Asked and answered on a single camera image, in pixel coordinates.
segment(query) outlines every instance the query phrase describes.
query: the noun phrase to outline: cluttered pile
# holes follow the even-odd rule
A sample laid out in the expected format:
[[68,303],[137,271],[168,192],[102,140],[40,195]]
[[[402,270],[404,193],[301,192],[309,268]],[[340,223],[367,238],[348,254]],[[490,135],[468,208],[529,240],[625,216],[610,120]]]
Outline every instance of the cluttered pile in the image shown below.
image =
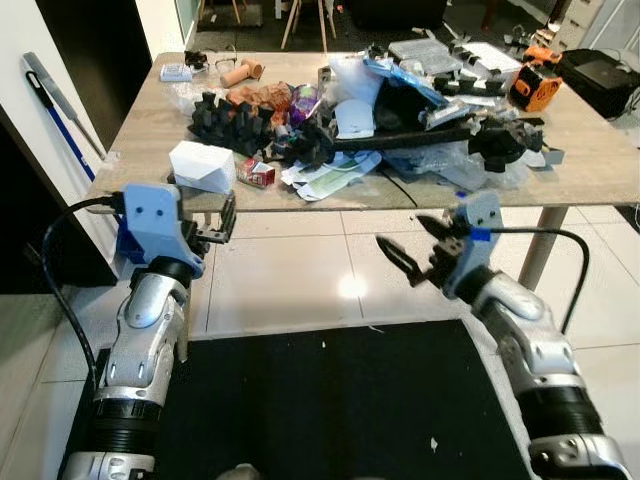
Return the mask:
[[[529,49],[523,65],[486,43],[422,38],[332,55],[315,84],[205,91],[189,110],[201,143],[171,152],[175,179],[219,193],[236,178],[268,188],[278,161],[279,180],[307,201],[379,165],[404,182],[437,175],[468,191],[518,188],[528,169],[562,160],[545,144],[542,120],[520,118],[520,110],[544,109],[558,90],[562,81],[549,68],[556,57]],[[220,83],[232,87],[263,71],[245,59]]]

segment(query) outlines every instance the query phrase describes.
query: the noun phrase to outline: dark floor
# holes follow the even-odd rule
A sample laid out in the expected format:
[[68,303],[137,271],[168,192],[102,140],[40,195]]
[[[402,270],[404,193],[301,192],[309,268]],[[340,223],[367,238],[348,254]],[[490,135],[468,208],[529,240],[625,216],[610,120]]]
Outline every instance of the dark floor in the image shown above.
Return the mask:
[[[192,48],[196,50],[221,50],[231,44],[235,45],[238,51],[280,51],[288,12],[283,12],[282,20],[276,20],[273,0],[262,0],[262,3],[263,24],[261,27],[234,27],[218,31],[199,31]],[[505,33],[510,33],[513,27],[518,24],[522,25],[527,32],[534,32],[543,26],[522,8],[502,0],[493,20],[491,31],[484,32],[480,28],[484,13],[484,0],[453,0],[453,5],[447,7],[445,11],[444,20],[456,32],[471,35],[472,40],[486,41],[499,46],[503,45],[502,36]],[[390,42],[418,38],[417,34],[407,28],[402,30],[358,29],[348,10],[345,10],[344,13],[335,11],[334,21],[337,32],[336,39],[331,38],[329,25],[326,25],[327,46],[329,51],[333,52],[358,51],[373,42],[387,46]],[[434,30],[434,33],[443,42],[448,43],[452,40],[452,36],[444,27]],[[289,35],[286,51],[322,51],[318,10],[313,8],[313,5],[305,5],[303,8],[298,31]]]

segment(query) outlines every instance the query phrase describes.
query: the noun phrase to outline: cardboard tube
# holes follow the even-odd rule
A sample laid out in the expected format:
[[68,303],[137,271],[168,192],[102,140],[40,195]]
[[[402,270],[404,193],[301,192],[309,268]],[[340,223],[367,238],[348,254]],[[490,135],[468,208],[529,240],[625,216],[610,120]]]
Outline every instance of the cardboard tube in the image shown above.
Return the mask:
[[220,83],[224,88],[232,87],[233,85],[246,80],[249,77],[260,78],[264,68],[255,60],[244,59],[241,62],[241,66],[234,71],[226,73],[220,77]]

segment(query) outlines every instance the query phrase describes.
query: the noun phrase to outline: black cable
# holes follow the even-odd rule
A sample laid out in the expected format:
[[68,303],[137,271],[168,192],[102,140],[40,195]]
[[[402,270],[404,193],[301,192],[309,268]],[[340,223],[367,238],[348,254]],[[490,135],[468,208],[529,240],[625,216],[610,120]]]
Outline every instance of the black cable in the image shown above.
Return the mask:
[[584,285],[584,281],[587,278],[587,270],[589,269],[589,261],[591,255],[589,254],[589,245],[584,241],[582,237],[576,235],[573,232],[568,230],[562,230],[559,228],[542,228],[542,227],[524,227],[524,228],[490,228],[491,233],[544,233],[547,235],[560,235],[562,237],[567,237],[576,242],[580,249],[582,250],[582,268],[580,270],[580,277],[578,278],[578,283],[576,284],[576,288],[573,292],[573,297],[571,298],[571,303],[569,304],[569,309],[567,310],[567,314],[564,316],[564,321],[562,322],[562,328],[560,331],[563,334],[567,333],[567,329],[569,328],[569,321],[571,320],[571,314],[573,314],[573,310],[575,309],[576,303],[578,302],[578,297],[580,296],[580,292],[582,291],[582,286]]
[[56,297],[56,300],[58,300],[58,303],[60,304],[62,311],[69,319],[69,323],[71,323],[71,327],[73,328],[73,331],[78,337],[78,341],[80,342],[80,346],[82,347],[84,358],[87,361],[87,367],[89,367],[89,377],[91,378],[94,391],[98,387],[98,369],[96,367],[96,359],[93,356],[91,345],[89,344],[89,340],[87,339],[87,336],[85,335],[84,330],[82,329],[82,325],[80,325],[80,322],[78,321],[78,317],[76,317],[76,314],[71,308],[71,305],[69,305],[69,302],[67,301],[67,299],[64,298],[64,296],[62,295],[62,292],[60,291],[60,289],[56,285],[56,282],[53,279],[53,275],[51,273],[51,265],[49,264],[49,256],[50,256],[50,250],[51,250],[50,245],[56,229],[71,214],[73,214],[74,212],[77,212],[78,210],[82,210],[85,207],[89,207],[91,205],[112,205],[113,201],[114,201],[113,196],[98,197],[98,198],[91,198],[89,200],[83,200],[82,202],[78,202],[68,207],[66,210],[64,210],[60,214],[60,216],[55,220],[55,222],[53,222],[51,225],[49,225],[49,228],[47,228],[47,231],[44,234],[44,240],[42,241],[42,253],[40,254],[40,257],[42,259],[42,269],[44,271],[44,277],[45,277],[45,280],[47,281],[47,285],[49,285],[49,288],[53,292],[53,295]]
[[405,194],[405,196],[406,196],[409,200],[411,200],[411,203],[413,203],[413,206],[414,206],[414,207],[418,208],[418,204],[417,204],[417,203],[416,203],[416,201],[413,199],[413,197],[409,194],[409,192],[407,192],[404,188],[402,188],[402,186],[401,186],[398,182],[396,182],[393,178],[391,178],[389,175],[387,175],[387,173],[386,173],[383,169],[380,169],[379,171],[380,171],[380,173],[382,174],[382,176],[383,176],[383,177],[386,177],[386,178],[387,178],[387,180],[389,180],[389,181],[390,181],[391,183],[393,183],[396,187],[398,187],[398,189],[400,189],[400,191],[401,191],[402,193],[404,193],[404,194]]

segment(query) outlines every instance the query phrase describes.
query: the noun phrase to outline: wooden tabletop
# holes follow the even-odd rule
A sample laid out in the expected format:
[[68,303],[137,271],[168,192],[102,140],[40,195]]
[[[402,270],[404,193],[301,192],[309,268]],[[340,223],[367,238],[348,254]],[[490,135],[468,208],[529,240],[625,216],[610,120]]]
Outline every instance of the wooden tabletop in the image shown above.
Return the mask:
[[[216,58],[228,58],[232,53],[208,55],[213,63]],[[266,85],[281,80],[292,85],[316,83],[318,68],[328,63],[327,56],[320,53],[239,53],[238,58],[253,58],[266,66],[260,81],[247,80],[242,85]],[[182,60],[180,53],[158,56],[111,148],[119,160],[98,172],[88,197],[120,190],[129,182],[166,183],[171,172],[169,152],[181,140],[193,139],[187,130],[191,118],[177,107],[174,89],[220,85],[219,74],[213,67],[208,73],[196,75],[194,85],[160,82],[162,65]],[[530,171],[527,183],[520,189],[500,191],[502,205],[640,203],[640,152],[576,93],[563,86],[540,116],[545,121],[545,141],[566,152],[564,161],[553,171]],[[345,187],[324,200],[308,203],[279,181],[279,163],[272,165],[276,167],[275,185],[260,190],[241,182],[234,184],[239,211],[415,209],[396,185],[378,173],[370,173],[361,183]],[[411,184],[405,184],[397,176],[395,180],[419,208],[455,203],[455,188],[438,185],[435,176],[428,175]],[[186,212],[218,212],[223,201],[219,194],[183,189]]]

